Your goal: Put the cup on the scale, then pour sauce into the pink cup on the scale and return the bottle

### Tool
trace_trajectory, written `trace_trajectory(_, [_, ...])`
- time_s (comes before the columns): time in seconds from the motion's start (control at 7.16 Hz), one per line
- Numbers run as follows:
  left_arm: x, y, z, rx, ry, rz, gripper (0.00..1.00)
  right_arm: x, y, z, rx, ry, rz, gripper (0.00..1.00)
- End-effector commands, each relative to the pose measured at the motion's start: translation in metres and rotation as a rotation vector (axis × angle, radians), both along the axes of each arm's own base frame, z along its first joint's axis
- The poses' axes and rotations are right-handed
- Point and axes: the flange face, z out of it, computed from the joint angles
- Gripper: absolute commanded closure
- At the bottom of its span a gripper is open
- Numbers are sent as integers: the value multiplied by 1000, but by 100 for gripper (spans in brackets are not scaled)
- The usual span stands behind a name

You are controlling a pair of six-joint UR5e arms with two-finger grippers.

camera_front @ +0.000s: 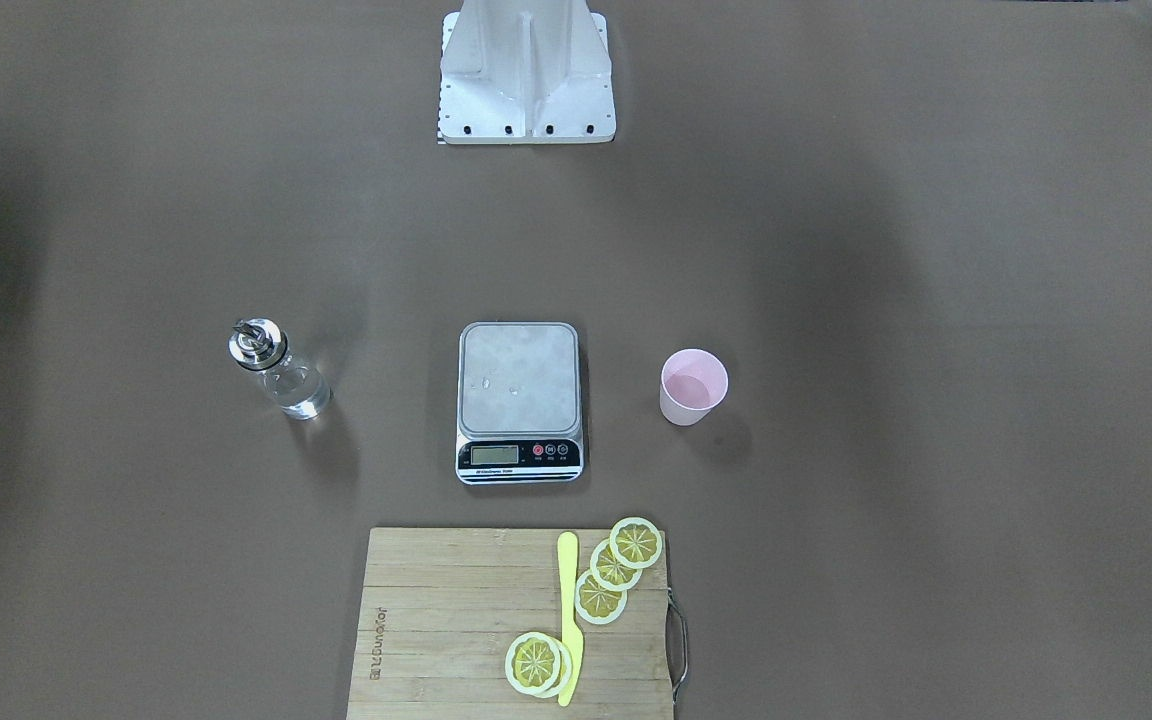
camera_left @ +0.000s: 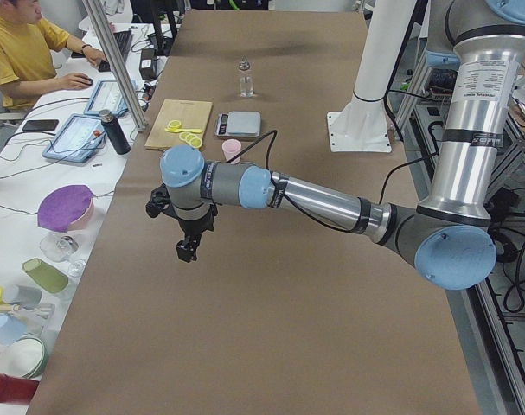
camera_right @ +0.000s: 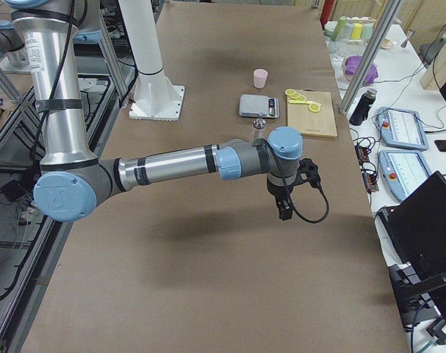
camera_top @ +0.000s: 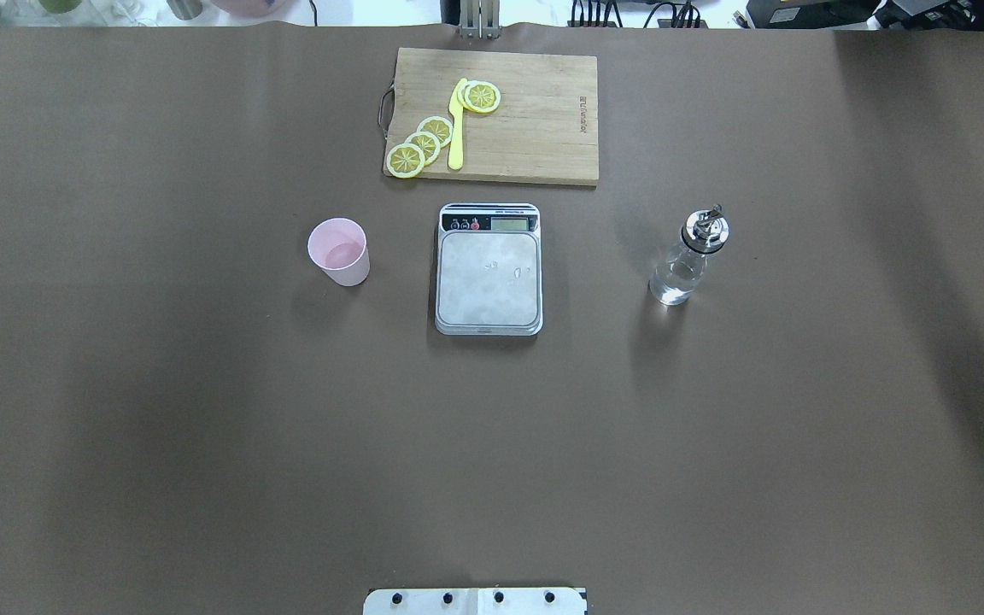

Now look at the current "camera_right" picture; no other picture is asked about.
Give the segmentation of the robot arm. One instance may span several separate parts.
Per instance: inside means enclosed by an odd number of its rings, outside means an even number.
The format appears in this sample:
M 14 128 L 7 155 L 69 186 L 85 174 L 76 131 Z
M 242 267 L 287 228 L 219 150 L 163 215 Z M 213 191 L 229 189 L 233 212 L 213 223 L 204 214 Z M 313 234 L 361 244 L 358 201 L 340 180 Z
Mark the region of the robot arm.
M 102 202 L 138 185 L 199 174 L 224 180 L 267 177 L 282 220 L 290 219 L 292 189 L 301 184 L 301 133 L 288 126 L 252 143 L 230 140 L 137 159 L 100 160 L 88 143 L 73 39 L 98 32 L 97 1 L 11 1 L 11 19 L 24 37 L 46 151 L 33 188 L 37 208 L 55 221 L 77 221 Z

